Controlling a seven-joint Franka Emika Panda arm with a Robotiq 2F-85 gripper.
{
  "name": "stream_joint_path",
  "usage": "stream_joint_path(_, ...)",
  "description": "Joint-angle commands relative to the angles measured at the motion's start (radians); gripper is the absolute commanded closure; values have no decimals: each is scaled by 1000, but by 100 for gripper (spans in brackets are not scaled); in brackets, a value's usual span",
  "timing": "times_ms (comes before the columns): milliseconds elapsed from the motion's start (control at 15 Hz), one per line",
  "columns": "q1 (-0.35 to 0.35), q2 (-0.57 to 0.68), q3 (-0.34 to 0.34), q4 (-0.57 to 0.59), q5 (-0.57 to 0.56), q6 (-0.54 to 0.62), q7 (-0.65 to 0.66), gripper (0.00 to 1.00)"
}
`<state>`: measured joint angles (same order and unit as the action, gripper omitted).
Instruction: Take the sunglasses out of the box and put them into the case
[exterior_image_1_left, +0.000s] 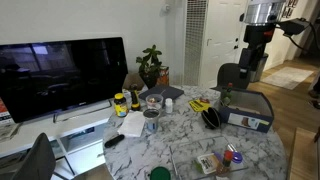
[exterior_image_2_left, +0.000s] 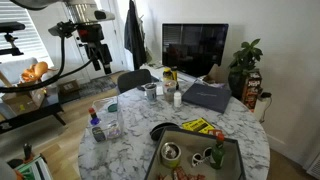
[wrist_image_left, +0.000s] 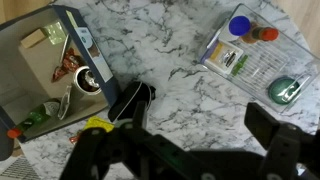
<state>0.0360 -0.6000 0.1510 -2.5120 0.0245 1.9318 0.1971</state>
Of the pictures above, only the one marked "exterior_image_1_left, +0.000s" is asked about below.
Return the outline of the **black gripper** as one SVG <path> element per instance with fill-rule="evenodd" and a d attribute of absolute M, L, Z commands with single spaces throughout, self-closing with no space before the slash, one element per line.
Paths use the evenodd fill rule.
<path fill-rule="evenodd" d="M 258 64 L 263 58 L 265 43 L 249 44 L 247 48 L 243 48 L 239 60 L 240 78 L 245 79 L 250 71 L 256 71 Z"/>

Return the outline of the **robot arm silver black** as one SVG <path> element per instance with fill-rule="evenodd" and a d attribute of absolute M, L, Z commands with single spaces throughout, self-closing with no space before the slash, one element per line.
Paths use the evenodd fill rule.
<path fill-rule="evenodd" d="M 266 44 L 272 41 L 276 28 L 280 28 L 286 37 L 303 32 L 309 22 L 304 18 L 281 21 L 286 0 L 249 0 L 242 21 L 246 24 L 243 48 L 239 60 L 239 76 L 247 78 L 255 71 L 258 61 L 264 55 Z"/>

